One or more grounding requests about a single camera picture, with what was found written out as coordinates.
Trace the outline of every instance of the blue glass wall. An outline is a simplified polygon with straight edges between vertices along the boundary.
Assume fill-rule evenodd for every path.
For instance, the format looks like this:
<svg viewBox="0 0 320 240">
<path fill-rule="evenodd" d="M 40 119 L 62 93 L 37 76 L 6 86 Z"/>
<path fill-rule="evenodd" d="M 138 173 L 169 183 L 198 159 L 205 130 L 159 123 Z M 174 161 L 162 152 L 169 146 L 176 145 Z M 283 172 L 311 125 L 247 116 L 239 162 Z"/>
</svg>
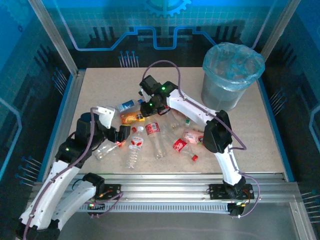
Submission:
<svg viewBox="0 0 320 240">
<path fill-rule="evenodd" d="M 42 162 L 70 74 L 28 1 L 0 5 L 0 239 L 12 239 L 39 173 L 22 159 Z"/>
<path fill-rule="evenodd" d="M 301 1 L 270 55 L 262 78 L 301 193 L 320 190 L 319 12 L 319 1 Z M 318 204 L 313 203 L 317 199 L 315 194 L 308 197 L 313 198 L 305 200 L 310 202 L 307 207 L 315 207 L 313 210 L 317 212 Z"/>
<path fill-rule="evenodd" d="M 159 59 L 172 60 L 179 66 L 201 66 L 206 51 L 215 43 L 253 46 L 272 7 L 257 45 L 261 49 L 286 3 L 286 0 L 44 1 L 79 68 L 134 67 L 130 59 L 137 56 L 140 67 Z"/>
</svg>

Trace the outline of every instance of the blue bottle label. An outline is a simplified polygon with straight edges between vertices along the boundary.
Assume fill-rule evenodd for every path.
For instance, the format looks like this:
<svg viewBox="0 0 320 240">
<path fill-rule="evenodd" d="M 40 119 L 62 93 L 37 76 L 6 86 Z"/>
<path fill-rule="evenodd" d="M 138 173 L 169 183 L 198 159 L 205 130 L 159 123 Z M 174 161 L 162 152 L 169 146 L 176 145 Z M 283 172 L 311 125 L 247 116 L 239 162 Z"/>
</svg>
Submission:
<svg viewBox="0 0 320 240">
<path fill-rule="evenodd" d="M 119 104 L 117 106 L 117 108 L 118 108 L 119 112 L 121 113 L 129 108 L 132 108 L 134 105 L 135 105 L 134 101 L 130 100 L 130 101 L 124 102 L 122 104 Z"/>
</svg>

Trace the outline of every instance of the gray trash can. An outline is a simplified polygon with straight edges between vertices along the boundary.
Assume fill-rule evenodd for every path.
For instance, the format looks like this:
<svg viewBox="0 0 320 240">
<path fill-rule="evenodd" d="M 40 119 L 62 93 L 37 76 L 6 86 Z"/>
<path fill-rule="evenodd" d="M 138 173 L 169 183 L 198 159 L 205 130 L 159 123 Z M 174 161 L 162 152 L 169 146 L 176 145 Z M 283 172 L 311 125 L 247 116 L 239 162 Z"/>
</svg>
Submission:
<svg viewBox="0 0 320 240">
<path fill-rule="evenodd" d="M 203 103 L 213 110 L 233 109 L 245 90 L 265 70 L 261 54 L 245 46 L 222 42 L 209 49 L 203 61 Z"/>
</svg>

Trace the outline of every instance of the robotic arm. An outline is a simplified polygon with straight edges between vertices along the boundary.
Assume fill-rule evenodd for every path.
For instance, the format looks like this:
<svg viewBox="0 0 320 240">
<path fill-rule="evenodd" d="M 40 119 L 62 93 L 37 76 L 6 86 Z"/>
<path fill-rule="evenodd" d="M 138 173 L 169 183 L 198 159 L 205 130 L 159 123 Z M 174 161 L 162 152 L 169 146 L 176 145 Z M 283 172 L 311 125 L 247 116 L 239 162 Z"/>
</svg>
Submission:
<svg viewBox="0 0 320 240">
<path fill-rule="evenodd" d="M 178 86 L 170 81 L 160 84 L 149 75 L 142 80 L 140 87 L 140 94 L 145 98 L 145 102 L 141 104 L 140 108 L 144 117 L 157 113 L 162 115 L 163 111 L 166 110 L 166 106 L 168 106 L 183 113 L 204 128 L 203 144 L 216 156 L 223 173 L 225 190 L 230 198 L 235 199 L 246 184 L 246 179 L 239 174 L 234 153 L 230 150 L 232 148 L 231 133 L 208 113 L 218 117 L 231 129 L 228 114 L 223 110 L 220 112 L 211 110 L 188 97 L 184 92 L 182 92 L 182 97 Z M 207 113 L 192 103 L 200 106 Z"/>
<path fill-rule="evenodd" d="M 99 146 L 106 139 L 112 142 L 123 142 L 130 134 L 130 126 L 120 126 L 119 132 L 111 126 L 114 116 L 114 109 L 98 107 L 100 115 L 94 114 L 94 134 L 89 151 L 84 158 L 75 166 L 68 169 L 56 180 L 54 176 L 74 163 L 84 153 L 90 138 L 91 114 L 89 112 L 81 115 L 76 124 L 76 131 L 69 136 L 59 147 L 55 156 L 51 171 L 45 180 L 39 193 L 20 216 L 20 223 L 16 235 L 23 239 L 27 228 L 27 240 L 57 240 L 59 233 L 68 219 L 89 199 L 97 199 L 104 191 L 105 179 L 94 174 L 86 174 L 68 197 L 59 203 L 63 193 L 71 180 L 77 175 L 85 161 L 92 155 L 93 149 Z M 32 209 L 36 206 L 36 211 L 32 214 Z"/>
</svg>

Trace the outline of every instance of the plastic bag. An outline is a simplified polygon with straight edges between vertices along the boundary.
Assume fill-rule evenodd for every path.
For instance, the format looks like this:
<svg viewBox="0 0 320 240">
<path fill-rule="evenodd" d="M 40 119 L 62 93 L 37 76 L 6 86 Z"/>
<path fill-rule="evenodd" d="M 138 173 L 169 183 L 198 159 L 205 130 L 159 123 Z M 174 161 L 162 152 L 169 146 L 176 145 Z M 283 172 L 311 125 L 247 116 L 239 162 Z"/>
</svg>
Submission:
<svg viewBox="0 0 320 240">
<path fill-rule="evenodd" d="M 222 42 L 209 49 L 203 70 L 215 84 L 227 91 L 249 87 L 265 71 L 265 59 L 253 49 Z"/>
</svg>

